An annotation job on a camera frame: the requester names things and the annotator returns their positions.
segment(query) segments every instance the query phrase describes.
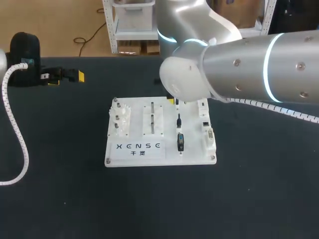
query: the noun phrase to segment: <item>metal shelf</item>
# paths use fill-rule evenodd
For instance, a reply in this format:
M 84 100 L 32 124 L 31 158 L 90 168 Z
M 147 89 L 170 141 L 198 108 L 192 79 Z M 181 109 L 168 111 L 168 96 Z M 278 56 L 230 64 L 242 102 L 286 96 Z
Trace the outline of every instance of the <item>metal shelf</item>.
M 260 35 L 267 35 L 271 20 L 273 17 L 275 5 L 277 0 L 265 0 L 265 15 L 264 22 L 261 24 L 258 20 L 256 21 L 255 27 L 239 29 L 243 38 L 254 37 Z M 157 24 L 155 19 L 153 20 L 152 31 L 120 31 L 118 30 L 119 19 L 115 16 L 113 21 L 112 11 L 113 0 L 103 0 L 105 19 L 109 32 L 110 45 L 112 53 L 118 53 L 117 41 L 122 40 L 158 40 Z
M 116 28 L 115 37 L 118 41 L 125 40 L 158 40 L 158 26 L 153 19 L 152 31 L 119 31 L 117 29 L 119 19 L 116 16 L 114 20 L 114 26 Z

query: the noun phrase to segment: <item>black table surface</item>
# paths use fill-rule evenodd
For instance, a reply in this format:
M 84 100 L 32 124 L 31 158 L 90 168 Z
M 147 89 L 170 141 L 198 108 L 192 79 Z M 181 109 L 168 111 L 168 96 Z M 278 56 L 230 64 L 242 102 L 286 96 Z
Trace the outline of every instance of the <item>black table surface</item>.
M 85 84 L 10 88 L 25 177 L 0 187 L 1 239 L 319 237 L 319 125 L 209 101 L 217 164 L 106 168 L 113 97 L 165 96 L 159 57 L 45 58 Z M 288 105 L 319 116 L 319 107 Z M 0 180 L 23 157 L 0 104 Z

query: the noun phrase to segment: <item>floor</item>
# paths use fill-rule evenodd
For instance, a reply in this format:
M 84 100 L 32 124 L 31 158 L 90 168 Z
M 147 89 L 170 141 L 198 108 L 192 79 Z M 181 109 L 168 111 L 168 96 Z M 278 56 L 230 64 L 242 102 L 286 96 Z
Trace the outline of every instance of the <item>floor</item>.
M 41 56 L 78 56 L 75 37 L 89 39 L 105 22 L 102 0 L 1 0 L 0 48 L 9 51 L 12 36 L 24 31 L 36 35 Z M 114 56 L 103 27 L 82 50 L 82 56 Z

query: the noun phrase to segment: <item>white plastic bin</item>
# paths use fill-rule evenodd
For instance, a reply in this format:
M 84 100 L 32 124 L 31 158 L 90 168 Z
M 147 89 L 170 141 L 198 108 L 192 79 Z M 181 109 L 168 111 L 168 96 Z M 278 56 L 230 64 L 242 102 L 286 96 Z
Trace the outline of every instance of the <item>white plastic bin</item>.
M 116 15 L 119 19 L 118 31 L 151 31 L 155 0 L 145 3 L 119 4 L 114 1 Z

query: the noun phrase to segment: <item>black cable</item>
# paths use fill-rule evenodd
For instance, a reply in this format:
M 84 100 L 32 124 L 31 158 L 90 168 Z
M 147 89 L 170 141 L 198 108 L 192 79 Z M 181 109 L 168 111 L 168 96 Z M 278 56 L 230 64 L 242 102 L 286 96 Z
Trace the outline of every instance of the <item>black cable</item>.
M 97 13 L 104 13 L 104 9 L 103 9 L 103 8 L 99 8 L 99 9 L 96 10 L 96 12 L 97 12 Z M 91 41 L 91 40 L 95 37 L 95 35 L 99 32 L 99 30 L 101 30 L 102 27 L 105 26 L 105 25 L 106 25 L 106 22 L 104 22 L 103 25 L 100 26 L 100 27 L 96 30 L 96 32 L 93 34 L 93 36 L 92 36 L 89 40 L 86 40 L 86 39 L 83 38 L 83 37 L 76 37 L 76 38 L 73 39 L 73 42 L 74 42 L 74 43 L 83 44 L 82 47 L 81 47 L 81 49 L 80 49 L 79 56 L 81 56 L 81 54 L 82 54 L 82 49 L 83 49 L 83 47 L 86 45 L 86 43 L 88 43 L 89 41 Z

